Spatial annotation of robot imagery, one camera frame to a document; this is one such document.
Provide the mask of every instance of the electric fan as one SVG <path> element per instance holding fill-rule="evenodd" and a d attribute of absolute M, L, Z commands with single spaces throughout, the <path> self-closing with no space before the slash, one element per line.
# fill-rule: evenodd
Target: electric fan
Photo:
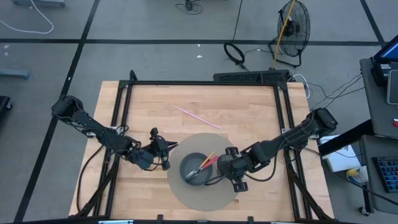
<path fill-rule="evenodd" d="M 288 2 L 278 13 L 278 35 L 280 34 L 286 17 L 289 13 L 289 8 L 292 5 L 292 1 Z M 275 53 L 271 48 L 274 42 L 278 41 L 279 36 L 268 43 L 268 47 L 271 51 L 272 57 L 275 58 Z M 286 65 L 293 66 L 294 68 L 301 65 L 301 53 L 304 51 L 310 38 L 310 15 L 308 14 L 307 8 L 303 3 L 296 1 L 292 13 L 289 16 L 286 27 L 282 33 L 280 40 L 281 51 L 291 57 L 298 56 L 299 64 L 294 65 L 282 60 L 276 60 L 277 62 L 284 63 Z"/>

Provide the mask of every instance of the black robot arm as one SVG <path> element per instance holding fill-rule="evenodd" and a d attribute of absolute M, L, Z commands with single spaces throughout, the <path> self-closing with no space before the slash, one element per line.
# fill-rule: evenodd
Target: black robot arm
<path fill-rule="evenodd" d="M 65 124 L 73 126 L 84 135 L 94 133 L 97 140 L 123 159 L 137 164 L 141 169 L 148 169 L 159 157 L 163 170 L 170 168 L 169 151 L 177 142 L 168 142 L 158 135 L 157 128 L 150 131 L 150 144 L 141 147 L 141 142 L 128 136 L 120 135 L 115 129 L 104 127 L 83 109 L 83 103 L 74 96 L 64 96 L 52 107 L 52 116 Z"/>
<path fill-rule="evenodd" d="M 218 169 L 222 177 L 231 180 L 235 192 L 245 192 L 248 185 L 242 178 L 247 171 L 254 173 L 268 166 L 281 149 L 303 149 L 310 136 L 317 134 L 322 137 L 334 131 L 336 125 L 337 121 L 326 108 L 313 110 L 298 126 L 273 140 L 254 143 L 241 151 L 240 156 L 238 148 L 226 148 L 226 154 L 218 159 Z"/>

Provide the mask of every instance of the yellow object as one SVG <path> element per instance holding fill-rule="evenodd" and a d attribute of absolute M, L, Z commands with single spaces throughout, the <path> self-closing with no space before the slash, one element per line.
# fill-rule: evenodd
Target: yellow object
<path fill-rule="evenodd" d="M 347 179 L 355 184 L 365 183 L 369 181 L 368 170 L 366 166 L 350 169 L 346 173 Z"/>
<path fill-rule="evenodd" d="M 209 161 L 210 157 L 214 154 L 214 151 L 212 153 L 210 153 L 210 155 L 200 164 L 200 167 L 203 167 L 203 165 L 205 165 L 207 163 L 207 161 Z"/>
<path fill-rule="evenodd" d="M 290 14 L 291 14 L 292 11 L 293 11 L 293 7 L 294 7 L 294 3 L 295 3 L 295 2 L 296 2 L 296 0 L 292 0 L 292 5 L 290 5 L 289 13 L 287 14 L 287 17 L 286 17 L 286 19 L 285 19 L 284 26 L 282 27 L 282 30 L 280 30 L 279 38 L 278 38 L 278 43 L 277 43 L 277 45 L 276 45 L 276 54 L 275 54 L 275 58 L 274 58 L 274 63 L 272 64 L 272 68 L 275 68 L 276 58 L 278 57 L 278 52 L 279 52 L 280 40 L 282 39 L 282 34 L 284 33 L 284 30 L 285 30 L 285 27 L 286 27 L 286 24 L 287 24 L 287 20 L 289 19 Z"/>

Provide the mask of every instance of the gray carpet floor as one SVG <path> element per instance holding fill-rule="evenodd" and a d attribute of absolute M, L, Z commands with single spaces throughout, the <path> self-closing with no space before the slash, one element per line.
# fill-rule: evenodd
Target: gray carpet floor
<path fill-rule="evenodd" d="M 189 16 L 175 8 L 183 0 L 101 0 L 89 39 L 228 40 L 232 38 L 240 1 L 198 1 L 203 12 Z M 277 35 L 277 11 L 287 1 L 244 1 L 237 40 L 271 40 Z M 302 1 L 311 17 L 312 41 L 377 42 L 360 0 Z M 398 1 L 366 0 L 385 41 L 398 34 L 394 24 Z M 94 0 L 65 0 L 66 7 L 38 5 L 55 28 L 47 35 L 25 34 L 0 24 L 0 39 L 79 39 Z M 0 20 L 19 29 L 48 30 L 49 25 L 28 6 L 0 2 Z M 14 108 L 0 123 L 0 223 L 12 222 L 51 120 L 50 107 L 59 97 L 78 44 L 2 43 L 0 68 L 28 70 L 28 80 L 0 77 L 0 95 L 12 98 Z M 265 45 L 239 45 L 242 51 Z M 380 46 L 309 45 L 303 65 L 293 69 L 308 82 L 331 93 L 359 74 L 359 60 L 372 57 Z M 296 61 L 297 58 L 285 58 Z M 248 69 L 267 70 L 270 53 L 246 55 Z M 140 80 L 212 80 L 214 73 L 239 72 L 225 55 L 222 44 L 85 44 L 68 94 L 79 97 L 93 114 L 101 82 L 127 79 L 133 69 Z M 362 80 L 350 90 L 361 88 Z M 310 86 L 310 107 L 323 99 Z M 369 119 L 364 90 L 339 98 L 329 107 L 343 133 Z M 57 125 L 43 169 L 24 220 L 65 218 L 68 215 L 86 139 L 75 130 Z M 357 223 L 396 223 L 397 215 L 358 213 L 363 194 L 325 173 L 335 217 Z"/>

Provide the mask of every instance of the wooden tabletop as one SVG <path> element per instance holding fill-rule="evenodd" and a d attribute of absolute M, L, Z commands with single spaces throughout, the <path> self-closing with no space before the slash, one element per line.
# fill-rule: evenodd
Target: wooden tabletop
<path fill-rule="evenodd" d="M 111 122 L 117 87 L 118 82 L 103 82 L 99 93 L 94 119 L 105 126 Z M 309 113 L 303 85 L 288 83 L 288 87 L 294 122 L 299 124 Z M 288 126 L 282 94 L 280 92 L 284 121 Z M 182 113 L 176 106 L 218 125 L 220 129 Z M 157 127 L 159 134 L 166 140 L 177 142 L 196 133 L 216 133 L 228 138 L 239 150 L 280 134 L 274 91 L 269 86 L 134 85 L 127 125 L 130 129 L 126 134 L 141 141 L 143 145 L 150 142 L 149 131 L 153 127 Z M 88 140 L 82 165 L 99 147 L 97 140 Z M 310 141 L 307 147 L 318 150 L 315 141 Z M 83 175 L 81 206 L 90 199 L 98 186 L 103 153 L 104 151 L 88 164 Z M 333 217 L 319 156 L 308 151 L 302 151 L 301 156 L 308 191 L 325 213 Z M 253 176 L 260 179 L 270 176 L 273 161 Z M 170 189 L 167 173 L 161 168 L 148 172 L 121 161 L 111 218 L 153 220 L 158 214 L 163 214 L 165 220 L 243 221 L 248 216 L 253 216 L 255 221 L 294 221 L 282 151 L 278 154 L 274 178 L 268 182 L 255 182 L 247 178 L 244 181 L 248 183 L 249 191 L 239 193 L 224 209 L 201 212 L 189 209 L 176 198 Z M 301 194 L 298 190 L 297 193 L 301 202 Z M 104 193 L 102 213 L 106 196 L 107 193 Z M 75 193 L 70 214 L 76 212 Z M 304 217 L 302 206 L 300 213 Z"/>

